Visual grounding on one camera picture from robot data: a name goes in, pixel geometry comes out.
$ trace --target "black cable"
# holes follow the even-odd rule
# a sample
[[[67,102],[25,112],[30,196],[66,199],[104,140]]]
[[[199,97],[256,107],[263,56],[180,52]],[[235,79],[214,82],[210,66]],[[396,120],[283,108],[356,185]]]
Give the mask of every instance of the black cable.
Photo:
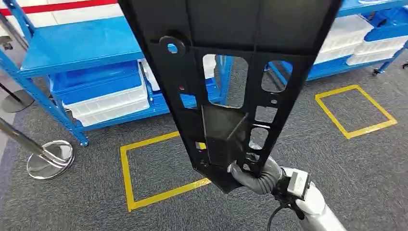
[[[287,202],[284,203],[282,205],[280,205],[277,209],[275,209],[275,211],[273,211],[272,215],[270,215],[269,217],[269,221],[268,221],[268,225],[267,225],[267,231],[270,231],[270,226],[272,224],[272,219],[273,217],[283,208],[286,208],[289,204],[291,204],[292,202]]]

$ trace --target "black plastic panel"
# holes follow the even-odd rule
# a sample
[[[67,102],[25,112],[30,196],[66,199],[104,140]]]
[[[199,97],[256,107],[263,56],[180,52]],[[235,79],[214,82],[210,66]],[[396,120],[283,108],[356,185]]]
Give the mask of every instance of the black plastic panel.
[[[234,160],[259,175],[319,49],[341,0],[119,0],[136,39],[162,89],[194,169],[225,193],[240,187],[227,173]],[[167,49],[175,44],[177,53]],[[222,54],[248,63],[241,108],[208,101],[203,56]],[[293,66],[285,90],[262,90],[268,61]],[[194,95],[197,109],[186,109],[179,94]],[[277,108],[273,122],[255,121],[258,106]],[[253,128],[268,131],[265,145],[248,143]],[[197,149],[205,142],[207,149]],[[259,160],[247,158],[259,155]]]

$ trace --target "red stripe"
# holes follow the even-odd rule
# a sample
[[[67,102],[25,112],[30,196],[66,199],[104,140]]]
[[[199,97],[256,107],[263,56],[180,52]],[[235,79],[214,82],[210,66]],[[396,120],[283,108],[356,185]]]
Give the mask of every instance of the red stripe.
[[[76,1],[76,2],[66,2],[66,3],[57,3],[49,5],[40,5],[40,6],[27,6],[23,7],[25,13],[40,13],[40,12],[49,12],[49,11],[61,11],[69,9],[77,9],[83,7],[91,6],[102,6],[116,4],[117,0],[89,0],[89,1]],[[0,13],[4,16],[12,15],[9,9],[0,9]]]

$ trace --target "yellow floor tape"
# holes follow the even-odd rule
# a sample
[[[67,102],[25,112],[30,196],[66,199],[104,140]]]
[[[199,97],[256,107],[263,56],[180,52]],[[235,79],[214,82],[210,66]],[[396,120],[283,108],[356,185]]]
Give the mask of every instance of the yellow floor tape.
[[[378,108],[378,110],[380,110],[380,112],[382,112],[389,120],[376,124],[376,125],[372,125],[369,126],[367,128],[362,128],[359,129],[357,131],[351,131],[348,132],[344,129],[344,127],[340,124],[340,122],[336,119],[336,117],[334,117],[334,115],[330,112],[330,110],[326,107],[326,105],[324,105],[323,101],[321,100],[323,97],[327,97],[327,96],[331,96],[331,95],[335,95],[338,93],[342,93],[348,90],[358,90],[361,94],[363,94],[376,108]],[[320,105],[320,107],[323,109],[323,111],[327,114],[327,116],[333,121],[333,123],[337,126],[337,128],[343,133],[343,135],[347,138],[353,138],[356,136],[360,136],[366,133],[370,133],[372,131],[377,131],[379,129],[388,127],[390,125],[396,124],[397,121],[396,119],[394,119],[394,117],[392,117],[383,107],[381,107],[371,96],[369,96],[359,85],[350,85],[347,87],[343,87],[343,88],[339,88],[339,89],[334,89],[334,90],[330,90],[324,93],[320,93],[317,94],[315,96],[315,100],[316,102]]]
[[[162,136],[158,136],[158,137],[154,137],[148,140],[144,140],[144,141],[140,141],[140,142],[136,142],[136,143],[132,143],[132,144],[128,144],[125,146],[120,147],[120,157],[121,157],[121,161],[122,161],[122,171],[123,171],[123,180],[125,183],[125,193],[126,193],[126,201],[127,201],[127,210],[128,212],[131,212],[133,209],[137,209],[140,207],[144,207],[144,206],[148,206],[151,204],[154,204],[156,202],[168,199],[170,197],[179,195],[181,193],[185,193],[188,191],[191,191],[193,189],[199,188],[201,186],[207,185],[209,183],[211,183],[211,181],[207,178],[195,181],[193,183],[190,184],[186,184],[183,185],[181,187],[169,190],[167,192],[163,192],[148,198],[145,198],[143,200],[139,200],[139,201],[135,201],[134,197],[133,197],[133,189],[132,189],[132,183],[131,183],[131,179],[130,179],[130,170],[129,170],[129,162],[128,162],[128,156],[127,156],[127,151],[131,150],[131,149],[135,149],[135,148],[140,148],[142,146],[145,145],[149,145],[152,143],[157,143],[160,141],[164,141],[164,140],[168,140],[174,137],[179,136],[179,132],[175,131],[175,132],[171,132]],[[198,143],[199,147],[201,149],[205,149],[206,146],[204,143]]]

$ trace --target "mounting hole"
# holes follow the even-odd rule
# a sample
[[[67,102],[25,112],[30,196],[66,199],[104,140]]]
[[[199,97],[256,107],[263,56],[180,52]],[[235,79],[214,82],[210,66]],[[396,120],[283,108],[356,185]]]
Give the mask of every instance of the mounting hole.
[[[174,43],[169,43],[167,44],[167,50],[168,52],[172,53],[172,54],[177,54],[178,49],[177,47],[174,45]]]

